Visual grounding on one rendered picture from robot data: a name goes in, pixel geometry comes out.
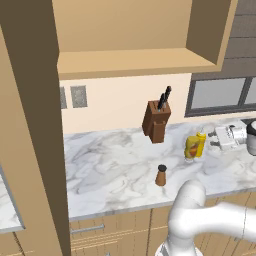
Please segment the brown wooden knife block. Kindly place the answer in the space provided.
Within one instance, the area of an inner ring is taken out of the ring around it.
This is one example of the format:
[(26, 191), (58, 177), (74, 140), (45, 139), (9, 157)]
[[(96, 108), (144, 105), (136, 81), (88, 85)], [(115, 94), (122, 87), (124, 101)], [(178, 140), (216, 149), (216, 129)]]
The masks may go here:
[(157, 106), (157, 101), (148, 102), (142, 123), (144, 135), (148, 136), (153, 144), (164, 141), (165, 128), (171, 115), (169, 104), (161, 109), (158, 109)]

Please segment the grey-framed window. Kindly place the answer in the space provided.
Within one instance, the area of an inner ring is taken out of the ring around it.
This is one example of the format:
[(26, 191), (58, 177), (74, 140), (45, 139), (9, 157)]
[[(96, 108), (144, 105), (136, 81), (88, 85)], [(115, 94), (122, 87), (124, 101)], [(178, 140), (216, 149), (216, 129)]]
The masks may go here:
[(256, 77), (192, 80), (186, 117), (256, 111)]

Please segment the brown shaker with black top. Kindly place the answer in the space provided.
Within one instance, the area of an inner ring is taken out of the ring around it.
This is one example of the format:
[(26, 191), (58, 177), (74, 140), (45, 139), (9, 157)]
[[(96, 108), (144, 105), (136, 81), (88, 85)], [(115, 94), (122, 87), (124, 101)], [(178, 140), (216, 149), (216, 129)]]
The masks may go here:
[(166, 170), (167, 170), (167, 167), (165, 165), (158, 166), (158, 173), (155, 179), (156, 185), (164, 186), (166, 184)]

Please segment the grey wall outlet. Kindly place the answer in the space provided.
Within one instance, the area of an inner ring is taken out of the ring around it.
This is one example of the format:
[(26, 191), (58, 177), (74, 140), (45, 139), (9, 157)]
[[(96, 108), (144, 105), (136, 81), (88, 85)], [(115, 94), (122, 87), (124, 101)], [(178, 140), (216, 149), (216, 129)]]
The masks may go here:
[(67, 102), (66, 102), (66, 96), (65, 96), (65, 88), (60, 87), (60, 103), (61, 103), (61, 109), (67, 108)]
[(71, 87), (72, 104), (74, 108), (83, 108), (87, 106), (87, 96), (85, 86)]

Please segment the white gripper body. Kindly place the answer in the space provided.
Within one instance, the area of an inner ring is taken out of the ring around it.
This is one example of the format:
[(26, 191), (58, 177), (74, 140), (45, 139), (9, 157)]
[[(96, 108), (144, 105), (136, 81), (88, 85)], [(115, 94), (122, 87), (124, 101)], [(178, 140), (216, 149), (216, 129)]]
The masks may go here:
[(218, 138), (220, 148), (224, 151), (231, 150), (237, 147), (237, 143), (229, 127), (219, 126), (215, 128), (215, 133)]

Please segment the wooden base cabinet door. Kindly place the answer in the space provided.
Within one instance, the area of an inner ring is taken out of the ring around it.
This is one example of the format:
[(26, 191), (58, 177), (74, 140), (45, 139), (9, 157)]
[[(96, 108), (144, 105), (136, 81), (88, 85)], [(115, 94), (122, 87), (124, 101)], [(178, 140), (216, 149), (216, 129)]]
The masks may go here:
[(165, 241), (167, 237), (170, 209), (171, 206), (165, 206), (154, 208), (152, 210), (147, 256), (154, 256), (158, 247)]

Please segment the yellow condiment bottle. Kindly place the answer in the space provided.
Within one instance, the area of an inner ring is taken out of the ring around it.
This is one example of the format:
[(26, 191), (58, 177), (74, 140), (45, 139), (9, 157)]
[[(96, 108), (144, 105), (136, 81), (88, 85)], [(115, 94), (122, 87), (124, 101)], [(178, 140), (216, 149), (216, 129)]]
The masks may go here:
[(195, 136), (186, 139), (184, 155), (186, 159), (194, 159), (202, 156), (206, 135), (197, 132)]

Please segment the wooden drawer front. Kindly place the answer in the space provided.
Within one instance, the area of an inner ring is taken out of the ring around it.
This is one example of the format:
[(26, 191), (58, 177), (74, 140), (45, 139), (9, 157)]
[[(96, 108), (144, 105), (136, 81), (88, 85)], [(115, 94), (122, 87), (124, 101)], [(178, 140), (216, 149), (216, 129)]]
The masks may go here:
[(105, 227), (70, 234), (71, 256), (147, 256), (150, 222), (150, 210), (72, 221), (70, 230)]

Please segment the open wooden wall cabinet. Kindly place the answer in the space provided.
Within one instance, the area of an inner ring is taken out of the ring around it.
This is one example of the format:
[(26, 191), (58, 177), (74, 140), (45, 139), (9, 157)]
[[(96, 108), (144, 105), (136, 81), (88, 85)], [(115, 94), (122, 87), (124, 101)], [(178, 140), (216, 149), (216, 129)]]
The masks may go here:
[(238, 0), (52, 0), (62, 80), (222, 68)]

